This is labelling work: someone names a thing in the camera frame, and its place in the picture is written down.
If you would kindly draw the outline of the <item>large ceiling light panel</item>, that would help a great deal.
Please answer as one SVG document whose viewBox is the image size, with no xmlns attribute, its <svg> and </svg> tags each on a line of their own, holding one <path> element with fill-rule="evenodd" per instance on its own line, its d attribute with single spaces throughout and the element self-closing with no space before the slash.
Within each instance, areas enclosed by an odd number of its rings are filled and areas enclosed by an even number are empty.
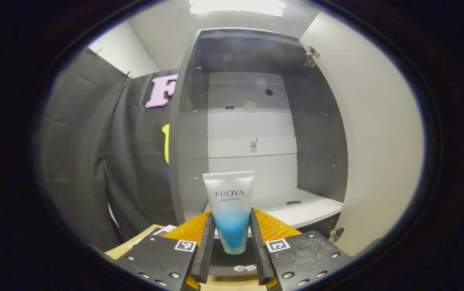
<svg viewBox="0 0 464 291">
<path fill-rule="evenodd" d="M 189 0 L 192 15 L 217 12 L 242 12 L 281 18 L 286 3 L 280 0 Z"/>
</svg>

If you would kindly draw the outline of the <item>white and blue bottle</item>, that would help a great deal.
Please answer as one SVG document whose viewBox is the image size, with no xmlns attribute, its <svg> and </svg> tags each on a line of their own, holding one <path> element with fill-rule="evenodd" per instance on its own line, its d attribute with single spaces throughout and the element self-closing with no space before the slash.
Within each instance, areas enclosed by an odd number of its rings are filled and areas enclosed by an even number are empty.
<svg viewBox="0 0 464 291">
<path fill-rule="evenodd" d="M 254 171 L 205 173 L 202 177 L 224 251 L 230 255 L 245 252 L 252 212 Z"/>
</svg>

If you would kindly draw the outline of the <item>white book with dark portrait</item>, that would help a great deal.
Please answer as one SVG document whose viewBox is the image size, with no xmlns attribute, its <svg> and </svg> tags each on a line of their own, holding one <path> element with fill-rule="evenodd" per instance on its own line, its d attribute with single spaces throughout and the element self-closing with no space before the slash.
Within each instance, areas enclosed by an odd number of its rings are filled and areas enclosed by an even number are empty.
<svg viewBox="0 0 464 291">
<path fill-rule="evenodd" d="M 151 230 L 143 235 L 140 235 L 138 239 L 132 241 L 127 247 L 129 249 L 133 248 L 135 245 L 137 245 L 139 242 L 141 242 L 144 238 L 147 236 L 165 236 L 166 234 L 170 233 L 171 231 L 175 230 L 177 227 L 173 225 L 167 225 L 165 227 L 159 228 L 156 227 L 154 230 Z"/>
</svg>

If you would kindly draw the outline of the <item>black backdrop cloth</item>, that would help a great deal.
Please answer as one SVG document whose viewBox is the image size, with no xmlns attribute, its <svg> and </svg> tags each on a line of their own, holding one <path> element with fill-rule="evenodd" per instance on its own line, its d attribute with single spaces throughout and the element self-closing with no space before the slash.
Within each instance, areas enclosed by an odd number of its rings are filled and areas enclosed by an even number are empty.
<svg viewBox="0 0 464 291">
<path fill-rule="evenodd" d="M 147 108 L 178 68 L 132 79 L 84 48 L 60 70 L 38 131 L 39 177 L 82 242 L 106 252 L 153 224 L 177 225 L 165 160 L 171 96 Z"/>
</svg>

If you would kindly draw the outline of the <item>dark grey cabinet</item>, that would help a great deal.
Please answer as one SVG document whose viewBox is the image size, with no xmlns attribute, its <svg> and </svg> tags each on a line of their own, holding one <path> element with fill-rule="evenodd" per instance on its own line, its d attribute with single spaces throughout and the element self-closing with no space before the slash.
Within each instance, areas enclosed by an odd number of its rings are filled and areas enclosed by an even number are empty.
<svg viewBox="0 0 464 291">
<path fill-rule="evenodd" d="M 346 132 L 332 89 L 297 38 L 209 28 L 191 39 L 170 113 L 179 224 L 208 211 L 202 175 L 253 170 L 254 190 L 300 188 L 343 203 Z"/>
</svg>

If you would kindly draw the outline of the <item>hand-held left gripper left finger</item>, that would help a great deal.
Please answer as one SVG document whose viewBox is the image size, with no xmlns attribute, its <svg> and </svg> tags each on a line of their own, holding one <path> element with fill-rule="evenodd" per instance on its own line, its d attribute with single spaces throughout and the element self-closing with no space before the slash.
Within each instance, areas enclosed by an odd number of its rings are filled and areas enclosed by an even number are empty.
<svg viewBox="0 0 464 291">
<path fill-rule="evenodd" d="M 206 283 L 214 246 L 211 212 L 201 213 L 165 236 L 147 236 L 133 248 L 114 250 L 114 262 L 147 288 L 200 291 Z"/>
</svg>

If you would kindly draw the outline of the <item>white cabinet shelf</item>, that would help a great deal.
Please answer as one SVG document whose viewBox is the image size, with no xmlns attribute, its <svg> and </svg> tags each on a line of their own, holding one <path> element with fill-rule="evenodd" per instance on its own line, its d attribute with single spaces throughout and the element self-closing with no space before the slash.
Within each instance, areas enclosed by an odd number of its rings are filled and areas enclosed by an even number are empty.
<svg viewBox="0 0 464 291">
<path fill-rule="evenodd" d="M 300 228 L 341 213 L 343 203 L 300 188 L 254 190 L 252 207 Z"/>
</svg>

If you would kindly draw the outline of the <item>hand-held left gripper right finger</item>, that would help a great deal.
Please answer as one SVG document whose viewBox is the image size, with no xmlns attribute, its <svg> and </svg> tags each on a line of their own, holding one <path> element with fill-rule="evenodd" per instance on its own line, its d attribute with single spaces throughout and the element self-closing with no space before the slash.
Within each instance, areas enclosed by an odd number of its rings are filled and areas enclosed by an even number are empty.
<svg viewBox="0 0 464 291">
<path fill-rule="evenodd" d="M 255 208 L 250 230 L 259 284 L 267 291 L 324 289 L 353 260 L 318 232 L 300 232 Z"/>
</svg>

